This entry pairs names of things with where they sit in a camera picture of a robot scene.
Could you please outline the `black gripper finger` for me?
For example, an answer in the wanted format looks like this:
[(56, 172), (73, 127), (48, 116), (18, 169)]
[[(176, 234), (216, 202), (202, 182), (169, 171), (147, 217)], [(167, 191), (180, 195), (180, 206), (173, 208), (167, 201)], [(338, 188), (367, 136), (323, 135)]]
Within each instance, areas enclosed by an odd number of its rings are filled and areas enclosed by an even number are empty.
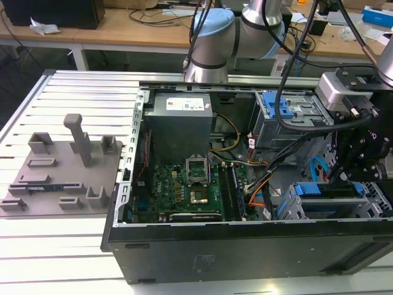
[(339, 184), (354, 179), (359, 171), (360, 150), (364, 139), (357, 127), (332, 133), (333, 165), (328, 174), (329, 184)]
[(368, 158), (364, 154), (353, 157), (344, 166), (350, 181), (378, 182), (386, 179), (386, 167), (378, 158)]

